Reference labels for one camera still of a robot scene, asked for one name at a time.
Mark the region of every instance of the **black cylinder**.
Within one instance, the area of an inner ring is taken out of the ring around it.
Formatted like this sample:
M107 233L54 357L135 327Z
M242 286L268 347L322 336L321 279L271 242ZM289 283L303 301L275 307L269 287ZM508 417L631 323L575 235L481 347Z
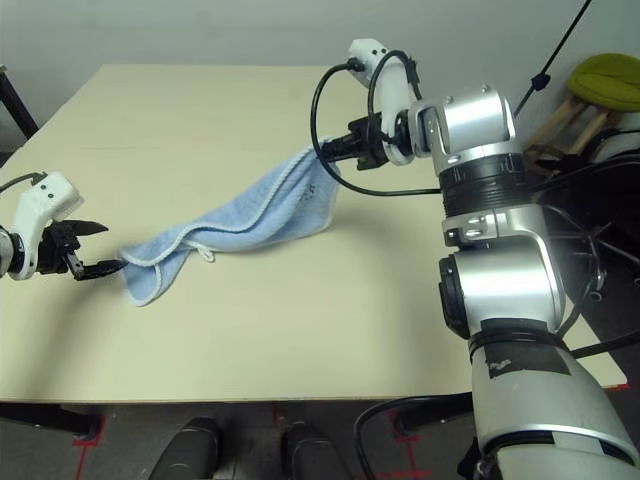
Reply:
M440 188L447 217L529 203L522 155L504 154L443 171Z

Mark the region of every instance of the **table leg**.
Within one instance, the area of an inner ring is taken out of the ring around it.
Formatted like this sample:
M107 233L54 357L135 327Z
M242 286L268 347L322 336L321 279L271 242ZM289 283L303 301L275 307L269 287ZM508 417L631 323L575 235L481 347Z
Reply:
M100 429L100 415L71 412L60 405L0 403L0 418L36 428L73 433L83 440L92 439Z
M18 127L20 127L20 130L22 130L24 136L27 138L33 137L38 131L38 125L36 125L27 107L25 107L22 100L20 100L18 93L14 90L7 75L1 71L0 102L4 103L5 107L7 107L7 110L13 117L13 120L18 124Z

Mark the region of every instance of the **wooden stool leg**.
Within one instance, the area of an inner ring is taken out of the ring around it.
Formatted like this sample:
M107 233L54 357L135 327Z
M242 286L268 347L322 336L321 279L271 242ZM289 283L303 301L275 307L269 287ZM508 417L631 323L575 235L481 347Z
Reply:
M564 118L571 112L573 112L577 107L581 105L582 102L577 102L575 98L571 97L565 100L556 111L549 117L549 120L544 122L540 128L534 133L529 140L525 143L525 150L529 148L531 145L535 145L540 143L540 141L549 134L554 128L556 128Z
M598 115L596 115L596 117L593 120L591 120L591 122L589 122L589 124L582 131L578 139L575 141L575 143L569 150L569 153L574 153L574 154L580 153L582 149L585 147L585 145L589 142L591 137L593 137L595 134L600 132L600 130L602 130L602 127L607 122L607 119L609 118L610 113L611 113L611 110L602 110Z

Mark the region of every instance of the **black strap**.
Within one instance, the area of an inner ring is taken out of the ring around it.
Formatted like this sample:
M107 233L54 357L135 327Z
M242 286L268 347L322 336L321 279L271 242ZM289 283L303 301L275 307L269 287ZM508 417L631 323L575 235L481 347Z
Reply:
M469 357L473 360L475 351L490 343L498 342L537 342L553 345L563 350L568 350L562 339L543 330L536 329L508 329L508 328L488 328L476 333L469 340Z

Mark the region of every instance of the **black tape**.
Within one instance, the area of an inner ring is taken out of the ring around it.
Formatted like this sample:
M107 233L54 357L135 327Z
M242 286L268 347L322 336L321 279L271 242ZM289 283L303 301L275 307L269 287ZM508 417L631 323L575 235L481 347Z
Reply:
M484 347L489 378L521 370L570 375L555 346L532 342L498 342Z

